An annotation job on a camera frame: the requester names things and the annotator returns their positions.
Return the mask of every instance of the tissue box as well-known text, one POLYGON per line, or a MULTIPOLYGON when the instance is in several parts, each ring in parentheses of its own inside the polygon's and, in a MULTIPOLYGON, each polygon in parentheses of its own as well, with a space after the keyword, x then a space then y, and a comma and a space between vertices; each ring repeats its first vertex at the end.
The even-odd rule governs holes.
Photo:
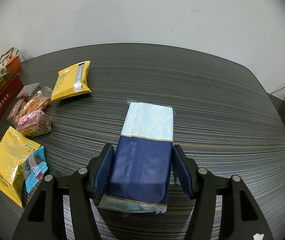
POLYGON ((173 129, 171 107, 130 102, 100 208, 166 212, 173 129))

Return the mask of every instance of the metal screw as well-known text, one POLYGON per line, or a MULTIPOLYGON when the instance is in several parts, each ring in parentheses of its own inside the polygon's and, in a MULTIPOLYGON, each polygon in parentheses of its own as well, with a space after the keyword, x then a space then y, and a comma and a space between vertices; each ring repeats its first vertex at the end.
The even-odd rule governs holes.
POLYGON ((241 180, 241 178, 237 175, 234 175, 233 176, 233 180, 236 181, 236 182, 239 182, 241 180))
POLYGON ((205 168, 200 168, 198 172, 205 175, 207 173, 207 170, 205 168))
POLYGON ((87 173, 87 169, 86 168, 80 168, 79 170, 78 170, 78 172, 80 173, 80 174, 85 174, 85 173, 87 173))
POLYGON ((46 175, 44 180, 45 181, 51 181, 52 180, 52 175, 46 175))

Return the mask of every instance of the yellow foil bag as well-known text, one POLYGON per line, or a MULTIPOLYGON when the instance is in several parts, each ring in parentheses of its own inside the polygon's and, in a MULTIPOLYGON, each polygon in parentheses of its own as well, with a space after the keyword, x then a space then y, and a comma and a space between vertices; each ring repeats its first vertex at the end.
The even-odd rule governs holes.
POLYGON ((84 61, 60 70, 52 92, 51 102, 90 93, 87 85, 89 64, 90 61, 84 61))
POLYGON ((0 142, 0 190, 20 207, 25 182, 22 165, 39 147, 39 143, 27 139, 12 127, 9 127, 0 142))

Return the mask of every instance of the snack pile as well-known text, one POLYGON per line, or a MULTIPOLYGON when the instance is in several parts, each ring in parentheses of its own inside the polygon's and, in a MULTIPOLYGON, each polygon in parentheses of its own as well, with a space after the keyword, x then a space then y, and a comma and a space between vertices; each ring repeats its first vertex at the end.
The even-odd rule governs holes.
POLYGON ((17 96, 7 118, 16 129, 9 127, 0 142, 0 190, 20 207, 24 180, 29 193, 48 169, 44 147, 28 138, 51 131, 51 119, 44 113, 50 103, 91 92, 89 64, 84 61, 59 71, 54 90, 36 83, 23 87, 17 96))

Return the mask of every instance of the blue tissue package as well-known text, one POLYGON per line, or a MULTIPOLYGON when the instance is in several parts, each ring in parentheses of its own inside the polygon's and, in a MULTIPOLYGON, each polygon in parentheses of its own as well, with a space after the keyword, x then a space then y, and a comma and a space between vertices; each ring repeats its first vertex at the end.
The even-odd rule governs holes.
POLYGON ((100 208, 133 213, 167 210, 173 116, 168 106, 130 102, 100 208))
POLYGON ((26 181, 26 190, 29 193, 47 171, 44 147, 32 152, 23 164, 23 171, 26 181))

